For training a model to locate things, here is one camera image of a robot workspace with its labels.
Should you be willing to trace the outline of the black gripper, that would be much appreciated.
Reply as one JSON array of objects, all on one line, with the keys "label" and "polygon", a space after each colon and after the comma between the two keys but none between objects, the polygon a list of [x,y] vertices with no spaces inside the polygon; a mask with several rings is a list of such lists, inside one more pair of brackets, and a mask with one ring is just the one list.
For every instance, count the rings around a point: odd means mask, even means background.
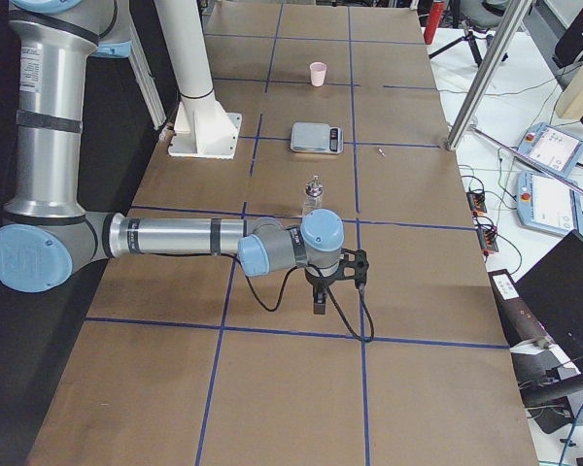
[{"label": "black gripper", "polygon": [[325,275],[322,269],[306,268],[305,278],[313,288],[313,313],[316,316],[326,314],[326,289],[336,281],[336,274]]}]

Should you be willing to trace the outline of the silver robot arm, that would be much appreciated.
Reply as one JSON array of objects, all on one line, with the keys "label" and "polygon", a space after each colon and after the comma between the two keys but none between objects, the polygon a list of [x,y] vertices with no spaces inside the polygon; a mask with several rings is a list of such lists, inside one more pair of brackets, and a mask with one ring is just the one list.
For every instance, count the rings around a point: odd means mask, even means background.
[{"label": "silver robot arm", "polygon": [[231,256],[248,277],[301,269],[321,313],[344,278],[344,228],[319,209],[297,226],[273,218],[132,218],[78,202],[86,63],[132,55],[125,1],[13,1],[20,38],[17,189],[0,228],[0,282],[23,292],[64,283],[86,265],[124,254]]}]

